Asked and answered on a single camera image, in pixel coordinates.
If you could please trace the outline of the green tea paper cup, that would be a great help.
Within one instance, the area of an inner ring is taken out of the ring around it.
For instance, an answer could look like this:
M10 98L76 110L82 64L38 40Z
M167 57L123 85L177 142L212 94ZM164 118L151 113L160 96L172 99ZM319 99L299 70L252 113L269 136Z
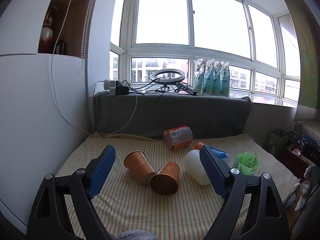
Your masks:
M233 168L237 168L244 175L252 176L258 169L259 161L256 155L250 152L239 153L236 156Z

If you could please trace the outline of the white plastic cup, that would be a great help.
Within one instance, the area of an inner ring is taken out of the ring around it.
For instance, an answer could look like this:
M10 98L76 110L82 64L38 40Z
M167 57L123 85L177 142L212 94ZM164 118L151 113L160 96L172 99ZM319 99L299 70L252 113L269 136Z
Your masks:
M210 184L210 180L200 161L200 151L191 150L182 159L183 169L200 185L206 186Z

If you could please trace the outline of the orange paper cup left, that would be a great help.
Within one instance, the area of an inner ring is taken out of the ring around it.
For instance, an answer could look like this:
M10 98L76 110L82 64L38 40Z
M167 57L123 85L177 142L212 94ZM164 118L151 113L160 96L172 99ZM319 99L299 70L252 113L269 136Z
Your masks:
M129 153L124 160L124 166L141 185L148 185L150 178L156 173L142 151Z

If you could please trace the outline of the orange paper cup right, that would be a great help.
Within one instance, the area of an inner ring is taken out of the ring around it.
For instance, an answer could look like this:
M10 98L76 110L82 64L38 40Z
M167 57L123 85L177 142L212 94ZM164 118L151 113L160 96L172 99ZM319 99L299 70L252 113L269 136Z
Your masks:
M179 166L173 161L167 161L159 171L150 178L150 188L160 196L173 196L179 189L179 176Z

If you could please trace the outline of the orange cup with white label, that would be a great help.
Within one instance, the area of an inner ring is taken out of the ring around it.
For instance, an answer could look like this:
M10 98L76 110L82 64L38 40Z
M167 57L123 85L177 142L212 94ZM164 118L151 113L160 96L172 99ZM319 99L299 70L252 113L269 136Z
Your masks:
M178 126L163 132L163 140L169 150L189 145L193 140L193 133L188 126Z

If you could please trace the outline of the green paper bag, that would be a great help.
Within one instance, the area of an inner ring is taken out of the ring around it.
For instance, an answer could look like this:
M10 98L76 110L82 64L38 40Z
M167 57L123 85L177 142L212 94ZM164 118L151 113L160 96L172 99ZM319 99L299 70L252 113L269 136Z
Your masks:
M271 131L265 144L265 150L273 156L276 156L282 149L285 148L288 140L288 133L282 128Z

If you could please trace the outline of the teal white refill pouches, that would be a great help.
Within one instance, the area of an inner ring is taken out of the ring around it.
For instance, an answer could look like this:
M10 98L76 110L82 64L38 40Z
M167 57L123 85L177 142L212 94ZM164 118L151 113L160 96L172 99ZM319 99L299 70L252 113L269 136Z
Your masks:
M214 59L194 60L193 90L196 94L229 96L229 62Z

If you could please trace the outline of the dark grey backrest cushion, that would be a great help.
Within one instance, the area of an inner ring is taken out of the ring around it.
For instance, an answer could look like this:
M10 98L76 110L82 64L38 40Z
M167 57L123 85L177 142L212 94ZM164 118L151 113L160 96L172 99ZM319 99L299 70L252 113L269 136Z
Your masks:
M94 97L95 130L161 139L165 130L184 125L195 139L224 138L243 133L251 108L249 97L100 92Z

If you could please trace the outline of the white power strip with adapters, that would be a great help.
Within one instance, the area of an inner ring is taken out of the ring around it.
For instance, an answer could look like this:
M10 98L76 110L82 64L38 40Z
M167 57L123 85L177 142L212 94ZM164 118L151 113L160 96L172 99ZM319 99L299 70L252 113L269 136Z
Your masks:
M104 80L104 90L107 90L110 96L129 94L129 87L115 80Z

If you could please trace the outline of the red white vase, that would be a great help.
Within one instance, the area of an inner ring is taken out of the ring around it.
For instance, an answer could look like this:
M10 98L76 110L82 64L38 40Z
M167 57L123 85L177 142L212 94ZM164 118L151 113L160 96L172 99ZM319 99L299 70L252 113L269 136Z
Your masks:
M53 40L53 31L52 31L52 23L53 17L57 13L57 7L54 5L50 5L43 22L43 26L40 33L40 41L39 41L39 53L48 53L50 49L50 45Z

